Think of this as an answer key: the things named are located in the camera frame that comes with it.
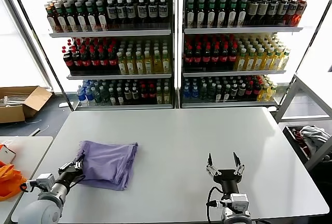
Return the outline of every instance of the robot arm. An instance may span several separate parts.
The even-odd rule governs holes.
[[[84,179],[81,156],[76,161],[66,163],[59,168],[59,178],[53,174],[41,174],[34,180],[28,180],[20,186],[24,192],[40,189],[38,200],[29,204],[21,213],[19,224],[56,224],[61,217],[66,195],[80,180]]]

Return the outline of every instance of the orange plastic bag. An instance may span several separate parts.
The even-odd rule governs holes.
[[[4,201],[21,192],[20,185],[25,182],[26,179],[20,171],[14,170],[13,164],[0,167],[0,201]]]

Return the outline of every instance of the tabletop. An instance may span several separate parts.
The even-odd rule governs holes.
[[[77,185],[59,223],[206,222],[205,203],[216,183],[205,171],[209,152],[219,169],[245,164],[241,193],[253,219],[329,212],[322,195],[273,117],[263,107],[73,112],[36,174],[54,173],[76,156],[80,141],[139,147],[125,191]],[[211,199],[219,199],[214,193]],[[12,221],[37,200],[24,194]],[[211,209],[211,220],[220,220]]]
[[[52,140],[53,137],[0,137],[0,143],[3,141],[12,142],[8,145],[8,148],[16,153],[12,164],[14,164],[15,170],[21,171],[26,179],[31,179]],[[22,194],[18,194],[0,202],[1,224],[11,214],[21,196]]]

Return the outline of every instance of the shelf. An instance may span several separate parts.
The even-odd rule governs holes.
[[[159,79],[171,78],[172,74],[152,74],[152,75],[68,75],[68,80],[113,80],[113,79]]]
[[[248,102],[221,102],[221,103],[182,103],[182,108],[206,107],[250,107],[250,106],[275,106],[275,101],[248,101]]]
[[[183,77],[231,76],[231,75],[272,75],[284,74],[285,70],[256,70],[256,71],[225,71],[225,72],[193,72],[183,73]]]
[[[171,104],[159,105],[123,105],[123,106],[78,106],[76,111],[95,111],[95,110],[141,110],[141,109],[171,109]]]
[[[303,27],[234,27],[234,28],[201,28],[185,29],[185,34],[220,34],[220,33],[272,33],[299,32]]]
[[[53,38],[57,37],[95,37],[95,36],[167,36],[171,30],[130,30],[130,31],[89,31],[89,32],[65,32],[50,33]]]

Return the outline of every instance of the purple cloth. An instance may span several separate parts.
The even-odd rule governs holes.
[[[84,154],[84,180],[80,184],[96,188],[125,190],[132,175],[132,164],[138,144],[103,145],[80,142],[77,157]]]

